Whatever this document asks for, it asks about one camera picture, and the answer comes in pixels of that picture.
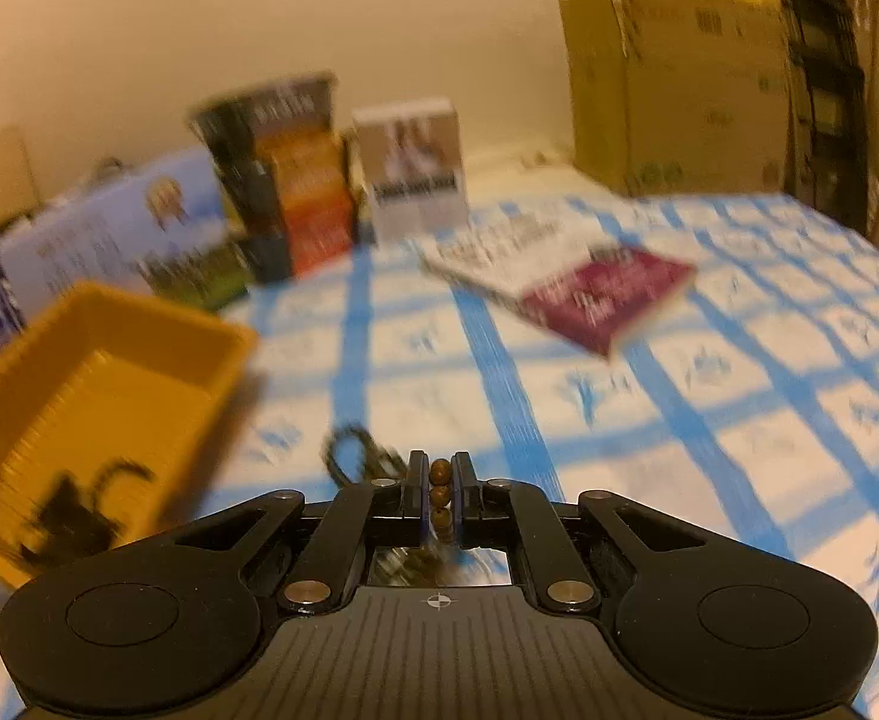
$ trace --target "wall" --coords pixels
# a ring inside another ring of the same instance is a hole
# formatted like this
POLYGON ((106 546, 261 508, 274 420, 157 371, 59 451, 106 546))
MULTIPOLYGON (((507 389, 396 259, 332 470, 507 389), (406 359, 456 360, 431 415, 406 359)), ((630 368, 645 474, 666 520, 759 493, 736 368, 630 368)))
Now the wall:
POLYGON ((467 151, 570 140, 556 0, 0 0, 0 125, 44 194, 191 141, 184 111, 331 68, 354 105, 450 95, 467 151))

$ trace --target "blue and white checkered cloth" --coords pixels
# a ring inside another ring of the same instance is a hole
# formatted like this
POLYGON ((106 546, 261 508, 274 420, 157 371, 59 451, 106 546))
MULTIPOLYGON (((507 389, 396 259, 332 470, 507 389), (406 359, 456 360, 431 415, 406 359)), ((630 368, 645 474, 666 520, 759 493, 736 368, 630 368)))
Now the blue and white checkered cloth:
MULTIPOLYGON (((484 478, 608 488, 800 560, 879 620, 879 252, 778 196, 529 210, 696 262, 695 290, 610 361, 421 274, 412 244, 257 290, 226 312, 262 336, 257 397, 202 513, 332 497, 320 447, 359 422, 402 454, 468 450, 484 478)), ((0 662, 0 720, 19 707, 0 662)), ((857 707, 879 720, 879 654, 857 707)))

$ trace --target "book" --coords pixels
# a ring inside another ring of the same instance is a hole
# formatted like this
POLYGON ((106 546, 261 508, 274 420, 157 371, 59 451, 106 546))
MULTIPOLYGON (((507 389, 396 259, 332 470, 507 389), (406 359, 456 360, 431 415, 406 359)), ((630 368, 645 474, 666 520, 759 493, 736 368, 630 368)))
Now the book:
POLYGON ((353 122, 378 242, 466 223, 460 121, 450 100, 361 108, 353 122))
POLYGON ((695 280, 697 269, 535 215, 424 242, 423 266, 609 357, 695 280))

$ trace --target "barcode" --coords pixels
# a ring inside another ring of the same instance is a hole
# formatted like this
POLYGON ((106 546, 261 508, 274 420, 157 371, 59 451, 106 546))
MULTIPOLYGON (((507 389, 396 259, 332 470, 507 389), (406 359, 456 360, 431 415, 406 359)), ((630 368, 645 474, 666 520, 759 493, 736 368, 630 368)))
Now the barcode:
POLYGON ((695 22, 700 27, 700 32, 708 32, 711 35, 722 34, 722 20, 715 10, 699 8, 695 11, 695 22))

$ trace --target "brown bead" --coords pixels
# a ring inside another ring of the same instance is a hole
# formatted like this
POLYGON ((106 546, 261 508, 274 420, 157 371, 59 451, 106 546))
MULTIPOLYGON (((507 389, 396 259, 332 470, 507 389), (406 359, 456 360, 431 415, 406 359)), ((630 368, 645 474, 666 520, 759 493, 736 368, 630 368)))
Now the brown bead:
POLYGON ((450 485, 437 485, 430 490, 430 503, 436 509, 445 509, 449 506, 450 498, 452 498, 452 488, 450 485))
POLYGON ((448 509, 433 509, 431 519, 433 519, 433 528, 437 535, 441 535, 443 531, 452 527, 452 512, 448 509))
POLYGON ((452 479, 452 463, 439 458, 430 466, 430 482, 433 485, 447 485, 452 479))

